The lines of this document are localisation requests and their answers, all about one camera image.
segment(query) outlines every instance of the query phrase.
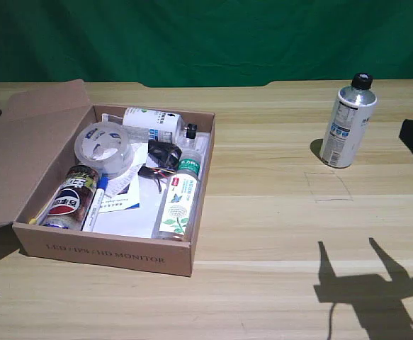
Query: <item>blue marker cap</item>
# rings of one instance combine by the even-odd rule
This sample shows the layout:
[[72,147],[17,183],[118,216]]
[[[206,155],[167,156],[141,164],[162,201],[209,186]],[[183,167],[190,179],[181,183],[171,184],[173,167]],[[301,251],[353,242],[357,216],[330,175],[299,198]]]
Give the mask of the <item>blue marker cap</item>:
[[99,182],[98,182],[98,189],[105,190],[107,188],[107,184],[108,184],[108,177],[107,176],[102,176],[99,179]]

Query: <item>white marker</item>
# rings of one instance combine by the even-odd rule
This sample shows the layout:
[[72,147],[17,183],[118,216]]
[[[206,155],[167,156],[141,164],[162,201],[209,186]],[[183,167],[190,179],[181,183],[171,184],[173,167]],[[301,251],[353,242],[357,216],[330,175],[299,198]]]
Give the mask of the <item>white marker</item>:
[[84,227],[82,231],[92,232],[94,224],[96,223],[96,218],[98,218],[99,208],[101,207],[102,199],[104,198],[104,193],[106,192],[108,183],[108,177],[102,176],[98,182],[98,188],[94,194],[93,202],[90,205],[90,210],[86,216]]

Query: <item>packing tape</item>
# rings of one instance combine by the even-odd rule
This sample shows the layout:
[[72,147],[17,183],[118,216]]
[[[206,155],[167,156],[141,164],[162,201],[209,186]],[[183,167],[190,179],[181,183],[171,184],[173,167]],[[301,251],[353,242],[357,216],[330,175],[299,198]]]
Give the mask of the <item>packing tape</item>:
[[83,165],[110,179],[128,170],[134,159],[128,133],[112,122],[94,123],[81,131],[74,151]]

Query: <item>open cardboard box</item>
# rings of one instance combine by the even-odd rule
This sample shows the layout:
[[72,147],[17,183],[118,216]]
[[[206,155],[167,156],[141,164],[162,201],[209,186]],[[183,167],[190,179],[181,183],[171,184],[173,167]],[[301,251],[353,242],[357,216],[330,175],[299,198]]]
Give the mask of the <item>open cardboard box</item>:
[[180,112],[210,132],[189,242],[121,237],[29,225],[77,163],[74,141],[102,113],[126,107],[91,105],[82,80],[10,97],[0,117],[0,226],[13,229],[29,256],[190,276],[214,144],[213,113]]

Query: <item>green backdrop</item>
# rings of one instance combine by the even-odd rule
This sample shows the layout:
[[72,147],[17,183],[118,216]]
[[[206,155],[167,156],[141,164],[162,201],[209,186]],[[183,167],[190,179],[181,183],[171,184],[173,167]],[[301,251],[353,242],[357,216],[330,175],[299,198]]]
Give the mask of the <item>green backdrop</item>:
[[413,78],[413,0],[0,0],[0,81]]

